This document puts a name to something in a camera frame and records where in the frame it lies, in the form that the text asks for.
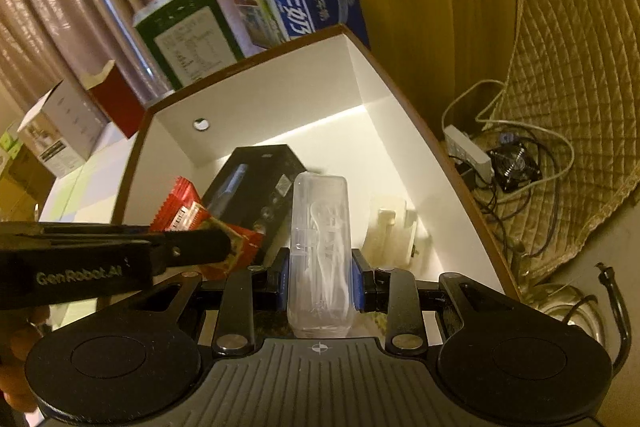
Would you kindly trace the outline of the person's left hand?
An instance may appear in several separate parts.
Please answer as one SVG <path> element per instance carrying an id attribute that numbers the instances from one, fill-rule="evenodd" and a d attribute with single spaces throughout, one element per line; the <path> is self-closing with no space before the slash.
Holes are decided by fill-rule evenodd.
<path id="1" fill-rule="evenodd" d="M 13 410 L 32 413 L 37 402 L 25 376 L 25 362 L 41 338 L 38 327 L 50 317 L 48 306 L 1 312 L 1 394 Z"/>

